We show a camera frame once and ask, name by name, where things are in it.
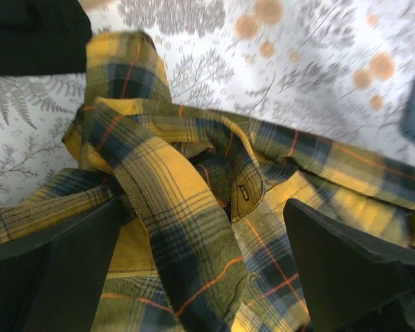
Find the black shirt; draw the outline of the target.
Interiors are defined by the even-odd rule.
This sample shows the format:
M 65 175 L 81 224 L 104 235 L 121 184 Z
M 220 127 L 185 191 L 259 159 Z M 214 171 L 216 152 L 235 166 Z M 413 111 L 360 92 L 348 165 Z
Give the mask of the black shirt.
M 91 37 L 78 1 L 0 0 L 0 76 L 83 73 Z

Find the yellow plaid flannel shirt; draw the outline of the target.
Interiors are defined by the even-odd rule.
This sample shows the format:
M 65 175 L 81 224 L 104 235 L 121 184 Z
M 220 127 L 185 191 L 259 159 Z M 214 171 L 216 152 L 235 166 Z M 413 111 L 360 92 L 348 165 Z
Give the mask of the yellow plaid flannel shirt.
M 112 199 L 123 225 L 90 331 L 314 331 L 286 231 L 297 199 L 415 249 L 415 167 L 254 118 L 174 104 L 142 32 L 86 46 L 78 162 L 15 207 L 0 245 Z

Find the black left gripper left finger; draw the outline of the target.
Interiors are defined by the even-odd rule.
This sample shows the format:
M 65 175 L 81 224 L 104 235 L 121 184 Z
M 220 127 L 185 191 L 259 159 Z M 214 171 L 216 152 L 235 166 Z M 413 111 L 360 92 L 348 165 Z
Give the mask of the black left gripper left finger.
M 119 198 L 0 245 L 0 331 L 90 331 L 123 225 Z

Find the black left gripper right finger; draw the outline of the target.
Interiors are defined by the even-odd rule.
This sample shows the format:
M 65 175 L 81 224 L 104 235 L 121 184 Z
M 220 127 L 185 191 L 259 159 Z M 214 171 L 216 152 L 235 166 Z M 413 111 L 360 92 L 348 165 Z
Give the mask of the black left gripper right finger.
M 284 220 L 314 331 L 415 331 L 415 249 L 297 199 Z

